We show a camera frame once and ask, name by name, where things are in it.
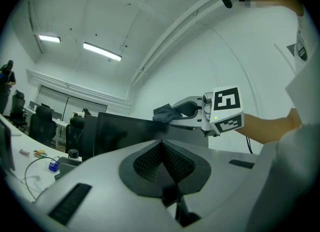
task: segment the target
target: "gray cloth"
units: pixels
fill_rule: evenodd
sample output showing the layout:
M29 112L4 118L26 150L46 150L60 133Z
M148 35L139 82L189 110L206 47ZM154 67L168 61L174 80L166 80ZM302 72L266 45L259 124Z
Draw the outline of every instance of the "gray cloth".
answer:
M153 111L153 121L169 123L172 120L182 118L182 114L175 111L170 104L158 107Z

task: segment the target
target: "fluorescent ceiling light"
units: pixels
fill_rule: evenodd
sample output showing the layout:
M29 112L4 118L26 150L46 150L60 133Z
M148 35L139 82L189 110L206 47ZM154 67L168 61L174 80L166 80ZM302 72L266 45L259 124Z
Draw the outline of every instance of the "fluorescent ceiling light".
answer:
M97 46L94 46L94 45L89 44L87 42L85 42L83 44L83 48L85 48L86 50L91 50L91 51L96 52L98 54L104 55L106 57L112 58L112 59L117 60L117 61L120 61L121 58L122 58L122 56L119 56L119 55L117 55L115 53L112 53L110 51L104 50L102 48L98 48Z
M61 42L59 37L52 37L52 36L45 36L45 35L39 35L40 40L42 41L49 41L49 42Z

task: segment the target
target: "white ceiling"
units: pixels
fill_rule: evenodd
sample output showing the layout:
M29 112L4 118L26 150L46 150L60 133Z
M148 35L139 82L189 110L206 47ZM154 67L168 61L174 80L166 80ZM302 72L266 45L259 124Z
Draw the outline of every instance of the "white ceiling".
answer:
M34 33L61 38L60 44L41 44L46 54L63 59L59 65L129 83L159 37L198 1L30 0L30 7ZM122 60L108 62L84 50L83 42L121 54Z

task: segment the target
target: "office chair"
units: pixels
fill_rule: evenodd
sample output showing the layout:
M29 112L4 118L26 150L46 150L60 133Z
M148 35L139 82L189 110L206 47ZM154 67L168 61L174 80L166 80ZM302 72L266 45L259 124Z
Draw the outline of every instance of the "office chair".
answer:
M65 136L66 145L65 152L68 153L70 149L76 149L79 152L79 156L82 156L83 146L83 130L85 125L85 119L76 116L70 119L70 124L67 125Z
M12 96L12 109L10 112L10 121L13 123L15 127L19 129L19 127L24 128L27 124L25 114L26 111L24 111L24 105L25 105L25 95L24 93L16 90L15 94Z
M45 105L44 103L41 103L42 106L50 108L50 106Z
M29 137L46 146L50 146L57 128L52 113L52 109L38 106L30 121Z

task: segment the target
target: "black monitor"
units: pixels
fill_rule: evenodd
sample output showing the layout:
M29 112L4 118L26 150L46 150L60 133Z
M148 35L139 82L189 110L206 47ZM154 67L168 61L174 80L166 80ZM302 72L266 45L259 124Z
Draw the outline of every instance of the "black monitor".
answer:
M44 103L41 103L42 106L50 108L50 106L45 105Z
M0 120L0 160L1 166L6 170L16 170L11 149L11 131Z
M209 146L200 129L187 130L161 122L99 113L96 125L94 155L118 150L155 139L173 139L192 145Z
M94 155L95 136L98 118L87 115L84 119L82 137L82 161L86 161Z

